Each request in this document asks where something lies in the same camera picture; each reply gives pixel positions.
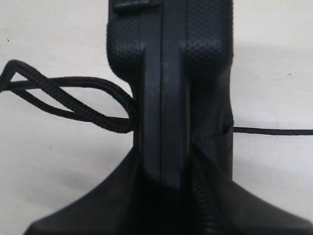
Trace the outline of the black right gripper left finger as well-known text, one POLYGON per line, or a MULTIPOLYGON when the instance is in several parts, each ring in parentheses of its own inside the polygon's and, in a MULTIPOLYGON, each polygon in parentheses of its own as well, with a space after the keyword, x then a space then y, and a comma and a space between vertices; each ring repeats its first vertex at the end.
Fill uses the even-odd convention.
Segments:
POLYGON ((26 235, 138 235, 140 159, 132 148, 96 188, 33 222, 26 235))

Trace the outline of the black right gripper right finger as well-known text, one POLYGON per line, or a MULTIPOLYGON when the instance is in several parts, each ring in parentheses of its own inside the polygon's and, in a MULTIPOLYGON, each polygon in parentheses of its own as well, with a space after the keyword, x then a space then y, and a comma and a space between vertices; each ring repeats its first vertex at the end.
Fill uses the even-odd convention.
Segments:
POLYGON ((196 235, 311 235, 310 221, 251 194, 191 149, 193 220, 196 235))

